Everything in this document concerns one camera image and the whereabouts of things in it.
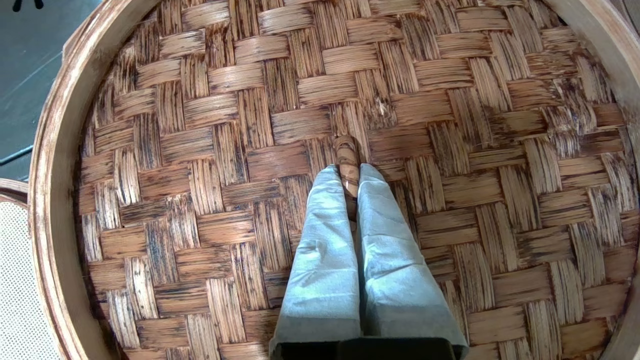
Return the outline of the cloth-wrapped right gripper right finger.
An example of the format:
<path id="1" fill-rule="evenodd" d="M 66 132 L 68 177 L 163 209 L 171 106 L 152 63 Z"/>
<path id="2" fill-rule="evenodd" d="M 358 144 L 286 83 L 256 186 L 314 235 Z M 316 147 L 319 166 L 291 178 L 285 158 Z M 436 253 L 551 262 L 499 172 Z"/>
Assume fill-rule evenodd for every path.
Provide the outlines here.
<path id="1" fill-rule="evenodd" d="M 373 358 L 464 358 L 469 345 L 383 175 L 359 168 L 363 351 Z"/>

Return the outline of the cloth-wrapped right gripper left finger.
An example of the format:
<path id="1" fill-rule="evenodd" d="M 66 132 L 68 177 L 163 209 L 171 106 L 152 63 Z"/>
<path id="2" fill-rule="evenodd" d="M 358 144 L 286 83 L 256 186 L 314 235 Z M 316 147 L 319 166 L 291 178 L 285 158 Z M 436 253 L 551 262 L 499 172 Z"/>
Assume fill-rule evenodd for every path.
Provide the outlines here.
<path id="1" fill-rule="evenodd" d="M 301 239 L 286 284 L 270 357 L 333 353 L 361 337 L 360 287 L 345 190 L 336 166 L 322 169 L 308 194 Z"/>

